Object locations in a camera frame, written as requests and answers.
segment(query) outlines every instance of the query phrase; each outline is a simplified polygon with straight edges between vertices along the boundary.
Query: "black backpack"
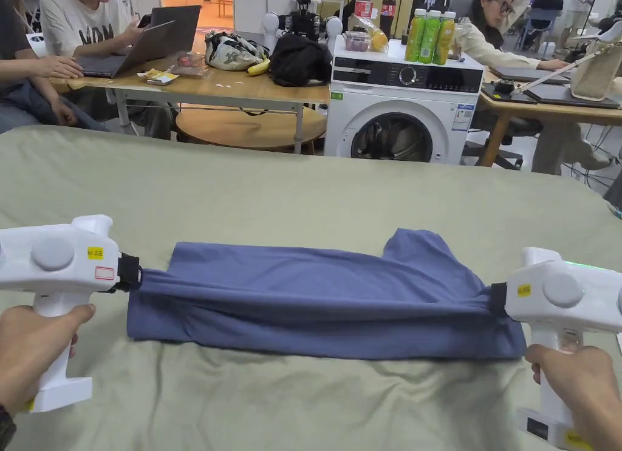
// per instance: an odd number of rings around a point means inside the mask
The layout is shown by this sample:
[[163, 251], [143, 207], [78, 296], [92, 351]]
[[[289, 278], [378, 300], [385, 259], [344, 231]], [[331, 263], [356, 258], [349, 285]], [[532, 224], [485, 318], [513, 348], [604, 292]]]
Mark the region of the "black backpack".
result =
[[326, 46], [301, 35], [288, 33], [276, 44], [270, 58], [270, 79], [284, 87], [304, 87], [330, 82], [332, 56]]

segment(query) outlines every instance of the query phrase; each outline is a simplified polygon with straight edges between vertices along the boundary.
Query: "washing machine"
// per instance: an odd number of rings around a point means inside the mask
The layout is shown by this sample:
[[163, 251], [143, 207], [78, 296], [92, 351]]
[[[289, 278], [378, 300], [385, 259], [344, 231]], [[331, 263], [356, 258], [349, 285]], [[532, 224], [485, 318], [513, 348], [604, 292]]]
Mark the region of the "washing machine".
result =
[[411, 63], [406, 46], [348, 52], [337, 38], [324, 155], [459, 164], [484, 78], [465, 55], [444, 66]]

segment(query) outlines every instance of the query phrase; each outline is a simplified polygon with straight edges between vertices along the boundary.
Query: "round wooden stool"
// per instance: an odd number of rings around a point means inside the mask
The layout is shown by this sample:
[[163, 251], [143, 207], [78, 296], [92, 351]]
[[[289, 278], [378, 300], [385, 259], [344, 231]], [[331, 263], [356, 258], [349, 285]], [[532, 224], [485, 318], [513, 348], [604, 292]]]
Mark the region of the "round wooden stool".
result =
[[[177, 116], [177, 127], [187, 136], [200, 142], [257, 150], [283, 151], [292, 147], [296, 132], [296, 117], [292, 114], [264, 113], [251, 116], [241, 110], [213, 111], [184, 108], [218, 108], [203, 105], [183, 105]], [[305, 108], [302, 118], [302, 142], [309, 143], [326, 131], [326, 117]]]

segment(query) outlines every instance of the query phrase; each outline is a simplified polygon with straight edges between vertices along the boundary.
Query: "hand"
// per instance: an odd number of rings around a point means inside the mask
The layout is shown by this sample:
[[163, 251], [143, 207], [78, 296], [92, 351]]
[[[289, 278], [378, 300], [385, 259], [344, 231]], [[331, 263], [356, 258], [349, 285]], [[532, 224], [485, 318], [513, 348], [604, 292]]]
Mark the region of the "hand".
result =
[[144, 31], [144, 29], [138, 28], [139, 23], [140, 21], [138, 19], [132, 20], [128, 28], [125, 29], [125, 32], [121, 34], [121, 38], [127, 46], [136, 43], [140, 34]]
[[50, 103], [50, 106], [58, 119], [58, 125], [74, 126], [78, 123], [78, 118], [73, 110], [69, 106], [65, 105], [60, 97]]
[[62, 317], [37, 315], [32, 307], [5, 310], [0, 316], [0, 404], [15, 416], [35, 397], [38, 381], [93, 318], [95, 305], [79, 305]]
[[84, 77], [82, 67], [75, 62], [75, 58], [65, 58], [63, 56], [48, 56], [41, 59], [24, 60], [28, 64], [29, 72], [32, 76], [59, 79], [78, 79]]
[[561, 59], [550, 59], [548, 61], [540, 61], [538, 64], [538, 69], [544, 70], [558, 70], [562, 67], [568, 66], [570, 63], [566, 61], [562, 61]]
[[538, 344], [529, 346], [525, 355], [532, 364], [534, 380], [540, 384], [544, 372], [553, 391], [572, 411], [579, 434], [594, 445], [593, 412], [600, 407], [611, 411], [620, 407], [618, 380], [612, 358], [605, 351], [585, 347], [566, 354]]

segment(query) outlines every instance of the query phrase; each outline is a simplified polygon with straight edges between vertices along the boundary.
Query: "plastic bottle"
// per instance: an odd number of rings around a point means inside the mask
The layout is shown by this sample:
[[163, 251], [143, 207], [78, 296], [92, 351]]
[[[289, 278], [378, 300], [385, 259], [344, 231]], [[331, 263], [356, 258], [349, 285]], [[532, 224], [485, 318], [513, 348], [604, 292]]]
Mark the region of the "plastic bottle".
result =
[[380, 10], [380, 30], [382, 30], [389, 39], [391, 38], [391, 27], [393, 27], [396, 5], [396, 0], [383, 0], [383, 7]]
[[440, 30], [440, 11], [430, 11], [428, 18], [425, 19], [425, 29], [421, 39], [421, 49], [419, 50], [419, 62], [430, 64], [434, 56], [434, 48], [439, 38]]
[[371, 9], [374, 6], [374, 0], [357, 0], [354, 6], [354, 15], [357, 17], [371, 19]]
[[434, 58], [432, 59], [434, 64], [442, 65], [447, 62], [447, 55], [453, 40], [453, 32], [456, 29], [455, 18], [455, 12], [447, 11], [443, 14], [443, 19], [440, 23], [439, 40], [437, 41]]
[[425, 28], [425, 9], [415, 9], [415, 16], [411, 21], [411, 31], [406, 43], [405, 60], [416, 63], [419, 60], [419, 49]]

